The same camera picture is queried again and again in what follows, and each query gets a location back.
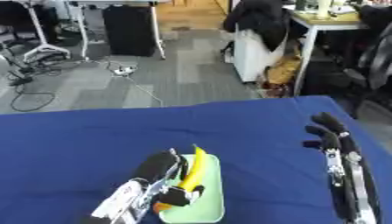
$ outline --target white cabinet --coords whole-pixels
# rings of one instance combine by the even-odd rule
[[[237,31],[234,36],[234,66],[243,82],[256,81],[266,67],[274,65],[284,55],[286,39],[271,52],[260,35],[251,30]]]

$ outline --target black chair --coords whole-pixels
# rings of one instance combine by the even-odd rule
[[[20,38],[18,32],[21,30],[34,31],[32,19],[28,10],[16,2],[0,2],[0,25],[6,26],[14,39],[2,43],[3,48],[11,48],[17,45],[29,45],[29,41],[36,38]]]

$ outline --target black jacket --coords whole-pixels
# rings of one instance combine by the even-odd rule
[[[240,31],[250,29],[259,34],[273,52],[287,32],[289,17],[282,7],[281,0],[241,0],[227,15],[223,28],[227,32],[235,32],[238,24]]]
[[[361,55],[359,66],[369,70],[372,89],[382,87],[392,75],[392,7],[362,7],[360,18],[377,35],[373,44]]]

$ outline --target power strip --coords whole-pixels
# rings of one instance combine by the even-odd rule
[[[126,75],[133,74],[136,70],[137,68],[135,66],[126,66],[126,67],[116,69],[114,72],[118,76],[126,76]]]

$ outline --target bag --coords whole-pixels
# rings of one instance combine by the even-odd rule
[[[298,46],[294,52],[284,55],[275,65],[266,69],[257,79],[259,93],[264,98],[282,98],[291,96],[291,83],[301,65],[301,53]]]

